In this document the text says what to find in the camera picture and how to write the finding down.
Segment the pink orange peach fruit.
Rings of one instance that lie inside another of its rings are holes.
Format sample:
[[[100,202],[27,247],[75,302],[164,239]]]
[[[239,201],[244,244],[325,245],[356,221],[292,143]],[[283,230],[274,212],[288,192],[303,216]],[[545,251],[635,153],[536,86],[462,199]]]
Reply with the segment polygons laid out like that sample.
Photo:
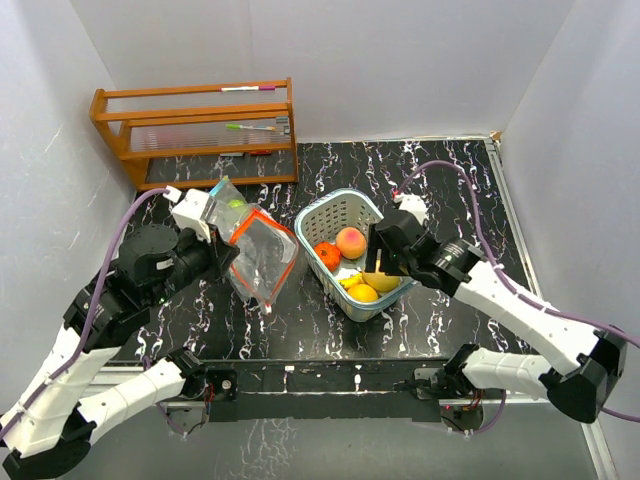
[[[348,260],[360,258],[367,250],[364,234],[355,227],[345,227],[336,236],[335,246]]]

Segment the orange pumpkin toy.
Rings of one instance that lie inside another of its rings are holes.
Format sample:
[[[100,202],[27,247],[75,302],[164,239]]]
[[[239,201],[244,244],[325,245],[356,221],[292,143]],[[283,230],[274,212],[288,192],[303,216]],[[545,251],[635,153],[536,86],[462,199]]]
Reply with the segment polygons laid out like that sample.
[[[321,242],[314,247],[314,252],[330,272],[336,271],[340,266],[342,255],[334,244]]]

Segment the yellow lemon fruit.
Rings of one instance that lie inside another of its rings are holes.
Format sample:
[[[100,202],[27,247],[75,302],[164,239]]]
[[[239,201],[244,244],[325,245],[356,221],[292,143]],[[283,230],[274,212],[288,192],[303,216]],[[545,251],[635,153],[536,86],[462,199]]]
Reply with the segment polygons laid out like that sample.
[[[373,303],[379,299],[378,292],[366,283],[351,286],[347,293],[353,300],[361,303]]]

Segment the blue zipper clear bag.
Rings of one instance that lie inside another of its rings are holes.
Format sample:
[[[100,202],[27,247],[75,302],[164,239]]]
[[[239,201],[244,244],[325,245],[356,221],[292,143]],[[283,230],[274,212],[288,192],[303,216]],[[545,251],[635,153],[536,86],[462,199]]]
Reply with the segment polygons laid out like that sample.
[[[214,197],[214,205],[209,211],[207,222],[209,226],[218,230],[225,241],[229,241],[235,230],[249,215],[251,207],[227,176],[209,194]],[[242,212],[232,211],[229,208],[229,202],[233,199],[244,200],[248,204],[247,209]]]

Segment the red zipper clear bag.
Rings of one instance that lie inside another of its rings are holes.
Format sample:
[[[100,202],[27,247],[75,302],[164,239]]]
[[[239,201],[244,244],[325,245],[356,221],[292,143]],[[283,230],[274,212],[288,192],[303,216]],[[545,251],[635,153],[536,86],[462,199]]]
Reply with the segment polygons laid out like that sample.
[[[298,240],[258,205],[249,204],[228,242],[239,250],[228,272],[236,292],[270,314],[295,264]]]

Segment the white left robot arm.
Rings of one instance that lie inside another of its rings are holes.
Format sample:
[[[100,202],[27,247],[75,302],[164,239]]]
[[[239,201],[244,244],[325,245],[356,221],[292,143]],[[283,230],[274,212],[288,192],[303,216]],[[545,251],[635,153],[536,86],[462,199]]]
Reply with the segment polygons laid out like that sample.
[[[3,468],[12,479],[68,473],[105,433],[167,399],[209,389],[205,366],[179,348],[134,378],[86,396],[96,375],[145,326],[155,307],[194,281],[221,280],[239,255],[216,228],[199,238],[148,225],[133,232],[79,291],[38,374],[1,418]]]

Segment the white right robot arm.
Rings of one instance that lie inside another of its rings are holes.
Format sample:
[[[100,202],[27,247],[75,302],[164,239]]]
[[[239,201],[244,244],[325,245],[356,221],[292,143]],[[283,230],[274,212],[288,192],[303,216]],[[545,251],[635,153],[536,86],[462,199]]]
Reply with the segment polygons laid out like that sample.
[[[466,397],[487,389],[547,399],[593,423],[621,378],[627,343],[612,333],[554,316],[531,292],[502,281],[482,251],[463,239],[436,240],[415,216],[394,210],[370,225],[366,271],[408,276],[488,315],[523,339],[532,355],[465,344],[419,389]]]

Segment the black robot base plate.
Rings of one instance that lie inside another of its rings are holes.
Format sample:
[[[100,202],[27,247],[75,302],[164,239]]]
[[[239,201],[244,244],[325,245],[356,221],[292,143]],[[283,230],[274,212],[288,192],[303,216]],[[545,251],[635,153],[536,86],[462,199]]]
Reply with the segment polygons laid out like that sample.
[[[211,360],[199,388],[171,394],[177,410],[201,407],[210,422],[258,419],[408,419],[478,428],[497,390],[456,391],[439,360]]]

